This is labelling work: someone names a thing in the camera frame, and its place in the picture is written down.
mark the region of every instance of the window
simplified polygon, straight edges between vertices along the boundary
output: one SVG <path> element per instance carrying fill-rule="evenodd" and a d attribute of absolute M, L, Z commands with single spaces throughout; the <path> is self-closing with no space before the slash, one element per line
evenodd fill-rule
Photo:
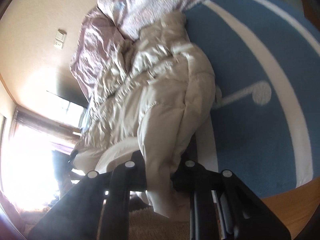
<path fill-rule="evenodd" d="M 48 92 L 47 95 L 48 101 L 50 102 L 47 117 L 73 127 L 81 127 L 87 109 L 50 92 Z"/>
<path fill-rule="evenodd" d="M 3 155 L 4 193 L 19 209 L 42 210 L 59 195 L 51 138 L 18 125 Z"/>

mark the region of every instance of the white stripe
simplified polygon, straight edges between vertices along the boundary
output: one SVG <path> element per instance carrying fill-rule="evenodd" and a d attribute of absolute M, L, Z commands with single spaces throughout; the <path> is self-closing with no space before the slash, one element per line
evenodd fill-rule
<path fill-rule="evenodd" d="M 296 186 L 299 187 L 311 181 L 313 166 L 307 124 L 298 99 L 284 71 L 266 46 L 247 26 L 210 0 L 205 0 L 203 4 L 217 13 L 238 34 L 260 62 L 276 91 L 287 119 L 296 164 Z"/>
<path fill-rule="evenodd" d="M 197 129 L 196 142 L 198 162 L 207 170 L 218 172 L 216 142 L 210 115 Z"/>
<path fill-rule="evenodd" d="M 282 10 L 281 8 L 279 8 L 278 6 L 276 6 L 275 4 L 271 3 L 268 0 L 254 0 L 254 1 L 262 4 L 263 6 L 268 8 L 270 11 L 273 11 L 276 15 L 278 15 L 282 19 L 286 20 L 293 28 L 295 28 L 302 35 L 302 37 L 304 37 L 309 42 L 309 44 L 313 47 L 313 49 L 320 56 L 320 44 L 319 44 L 319 42 L 295 18 L 293 18 L 286 11 Z"/>

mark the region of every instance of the beige carpet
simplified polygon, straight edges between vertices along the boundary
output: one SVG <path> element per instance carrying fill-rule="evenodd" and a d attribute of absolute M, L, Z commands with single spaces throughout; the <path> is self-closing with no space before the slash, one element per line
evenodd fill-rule
<path fill-rule="evenodd" d="M 152 208 L 129 216 L 129 240 L 189 240 L 189 222 L 172 222 Z"/>

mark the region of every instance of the pink bedsheet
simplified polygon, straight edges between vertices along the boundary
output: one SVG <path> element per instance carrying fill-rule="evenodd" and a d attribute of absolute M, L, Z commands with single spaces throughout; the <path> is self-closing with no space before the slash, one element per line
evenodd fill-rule
<path fill-rule="evenodd" d="M 112 20 L 98 7 L 93 8 L 81 25 L 78 47 L 74 53 L 70 71 L 89 101 L 97 76 L 114 52 L 117 44 L 124 41 Z"/>

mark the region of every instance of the sunlight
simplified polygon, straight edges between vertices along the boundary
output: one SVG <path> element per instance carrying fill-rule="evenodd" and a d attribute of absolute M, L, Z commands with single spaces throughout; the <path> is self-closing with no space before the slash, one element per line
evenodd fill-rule
<path fill-rule="evenodd" d="M 81 170 L 72 169 L 71 171 L 78 174 L 78 175 L 85 176 L 85 173 Z"/>
<path fill-rule="evenodd" d="M 37 210 L 55 199 L 51 146 L 45 134 L 19 126 L 3 158 L 3 184 L 19 209 Z"/>

